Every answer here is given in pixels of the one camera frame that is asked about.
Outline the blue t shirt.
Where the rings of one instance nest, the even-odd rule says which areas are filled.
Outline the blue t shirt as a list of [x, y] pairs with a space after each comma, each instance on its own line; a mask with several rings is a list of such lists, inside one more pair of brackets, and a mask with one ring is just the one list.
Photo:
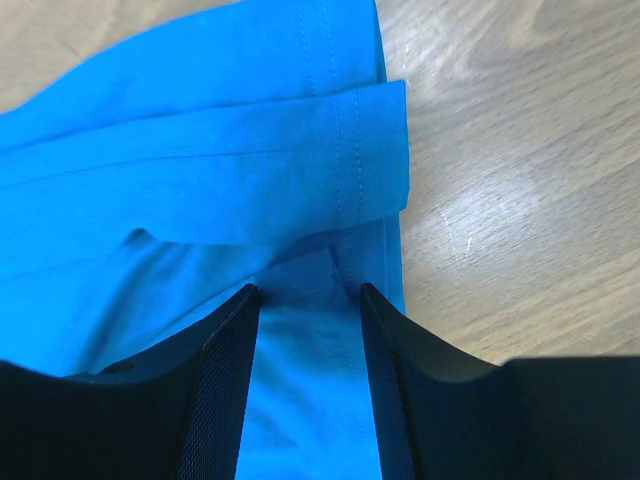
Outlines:
[[238, 477], [377, 479], [358, 297], [404, 305], [408, 192], [373, 2], [153, 28], [1, 118], [1, 356], [97, 372], [252, 283]]

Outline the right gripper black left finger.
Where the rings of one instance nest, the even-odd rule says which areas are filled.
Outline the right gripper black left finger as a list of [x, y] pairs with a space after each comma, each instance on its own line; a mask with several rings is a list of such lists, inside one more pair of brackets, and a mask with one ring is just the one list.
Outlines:
[[214, 312], [96, 374], [1, 365], [5, 479], [231, 479], [260, 311], [248, 284]]

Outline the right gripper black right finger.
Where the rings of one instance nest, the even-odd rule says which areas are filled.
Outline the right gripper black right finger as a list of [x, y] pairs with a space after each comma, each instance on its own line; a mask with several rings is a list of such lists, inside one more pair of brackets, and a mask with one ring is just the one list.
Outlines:
[[374, 286], [361, 326], [386, 479], [635, 479], [639, 360], [494, 365], [399, 312]]

